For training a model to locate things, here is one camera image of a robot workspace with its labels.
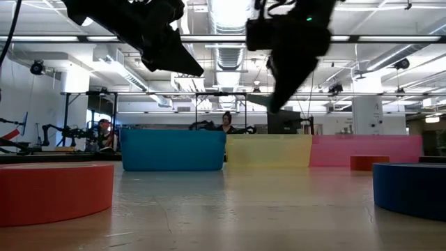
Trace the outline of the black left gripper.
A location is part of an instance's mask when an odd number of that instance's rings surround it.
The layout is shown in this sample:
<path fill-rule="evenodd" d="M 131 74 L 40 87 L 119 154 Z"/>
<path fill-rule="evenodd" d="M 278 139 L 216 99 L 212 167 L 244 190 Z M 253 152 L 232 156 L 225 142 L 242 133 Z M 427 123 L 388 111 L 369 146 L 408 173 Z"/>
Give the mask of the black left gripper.
<path fill-rule="evenodd" d="M 183 46 L 170 24 L 184 14 L 179 0 L 63 0 L 68 17 L 78 25 L 91 19 L 119 40 L 139 50 L 151 71 L 167 70 L 201 76 L 204 69 Z"/>

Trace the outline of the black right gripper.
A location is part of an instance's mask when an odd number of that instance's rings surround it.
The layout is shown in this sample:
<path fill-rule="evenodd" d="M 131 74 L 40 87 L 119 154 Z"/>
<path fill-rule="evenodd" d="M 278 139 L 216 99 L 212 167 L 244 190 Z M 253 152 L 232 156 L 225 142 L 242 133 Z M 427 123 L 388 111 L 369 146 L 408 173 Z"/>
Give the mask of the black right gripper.
<path fill-rule="evenodd" d="M 330 46 L 332 6 L 294 6 L 282 14 L 272 14 L 275 37 L 271 51 L 271 71 L 275 90 L 269 112 L 278 111 L 314 71 L 318 58 Z"/>

